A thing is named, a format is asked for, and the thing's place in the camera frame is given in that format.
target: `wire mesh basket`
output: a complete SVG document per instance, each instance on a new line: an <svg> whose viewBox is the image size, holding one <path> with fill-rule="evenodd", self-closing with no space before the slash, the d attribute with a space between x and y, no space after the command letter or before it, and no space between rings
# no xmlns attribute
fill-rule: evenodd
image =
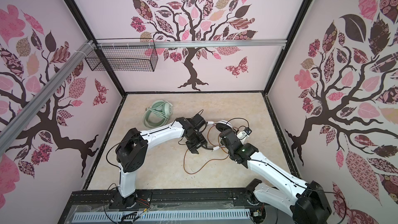
<svg viewBox="0 0 398 224"><path fill-rule="evenodd" d="M154 40L152 38L137 39L140 40L139 43L98 44L97 48L87 55L86 62L92 71L155 71L158 54ZM101 62L101 58L105 58L107 62Z"/></svg>

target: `wall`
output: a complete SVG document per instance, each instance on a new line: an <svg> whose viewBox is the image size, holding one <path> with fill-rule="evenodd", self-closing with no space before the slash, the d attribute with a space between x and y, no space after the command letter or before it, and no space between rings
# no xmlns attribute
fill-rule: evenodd
<svg viewBox="0 0 398 224"><path fill-rule="evenodd" d="M194 41L284 39L302 0L196 0L196 5L195 0L76 2L96 38ZM263 90L279 50L279 46L158 48L155 72L116 75L126 91Z"/></svg>
<svg viewBox="0 0 398 224"><path fill-rule="evenodd" d="M1 0L0 130L85 41L63 0ZM70 74L0 158L2 223L58 221L120 100L106 72Z"/></svg>
<svg viewBox="0 0 398 224"><path fill-rule="evenodd" d="M270 92L328 223L396 222L398 0L315 0Z"/></svg>

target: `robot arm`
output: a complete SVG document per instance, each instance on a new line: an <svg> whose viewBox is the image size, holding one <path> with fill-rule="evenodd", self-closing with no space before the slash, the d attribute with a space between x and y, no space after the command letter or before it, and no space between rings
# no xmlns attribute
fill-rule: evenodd
<svg viewBox="0 0 398 224"><path fill-rule="evenodd" d="M205 124L205 120L196 114L193 118L177 118L171 124L147 131L139 132L136 128L129 130L123 139L126 141L121 142L116 149L121 170L118 187L121 196L127 198L135 192L136 172L144 162L147 149L174 138L185 137L188 149L192 153L198 153L197 149L207 144L199 131ZM221 143L228 149L229 157L233 161L260 174L279 189L274 189L258 179L253 180L249 184L250 191L246 193L250 204L270 204L292 216L298 224L326 222L331 208L319 184L314 181L307 183L291 175L269 161L256 147L244 143L251 133L249 128L236 134L226 121L218 122L216 128L221 132Z"/></svg>

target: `butterfly decal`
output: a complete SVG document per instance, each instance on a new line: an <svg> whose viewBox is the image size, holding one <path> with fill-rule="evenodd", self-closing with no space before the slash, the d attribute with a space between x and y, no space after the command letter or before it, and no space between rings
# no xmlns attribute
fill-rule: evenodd
<svg viewBox="0 0 398 224"><path fill-rule="evenodd" d="M247 62L248 62L247 57L245 57L239 62L239 65L237 67L227 66L227 67L225 67L225 69L228 71L231 71L232 75L236 76L236 78L237 78L241 72L247 72L247 69L248 69L248 67L246 65Z"/></svg>
<svg viewBox="0 0 398 224"><path fill-rule="evenodd" d="M96 84L98 94L94 98L93 106L98 105L99 103L103 104L103 103L107 102L105 94L108 91L108 89L106 89L105 86L101 86L101 83L99 81L97 81L97 79L95 79L95 84Z"/></svg>

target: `marble floor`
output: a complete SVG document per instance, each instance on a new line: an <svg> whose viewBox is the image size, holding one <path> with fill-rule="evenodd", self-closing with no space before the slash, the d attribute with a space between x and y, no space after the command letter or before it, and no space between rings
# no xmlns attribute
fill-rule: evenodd
<svg viewBox="0 0 398 224"><path fill-rule="evenodd" d="M142 115L145 108L151 106L157 99L166 99L173 104L171 120L177 117L193 117L201 109L204 109L202 117L207 121L216 122L236 117L247 119L252 130L247 142L257 147L278 166L289 171L261 93L135 94L127 96L88 189L107 189L112 183L119 183L119 171L107 163L106 153L113 145L122 141L129 129L133 127L138 130L147 129L142 124ZM246 125L244 120L239 119L232 120L231 123L234 127ZM203 132L206 138L209 128ZM211 129L209 132L211 143L217 143L218 134L216 128ZM183 169L183 158L187 147L179 145L178 140L164 142L147 151L145 162L138 169L137 189L246 187L254 178L266 182L260 175L229 158L222 161L213 160L200 172L189 175ZM114 149L109 153L108 159L112 163L117 163ZM226 157L226 153L221 149L198 151L199 154L188 152L186 155L185 168L190 173L199 170L210 159Z"/></svg>

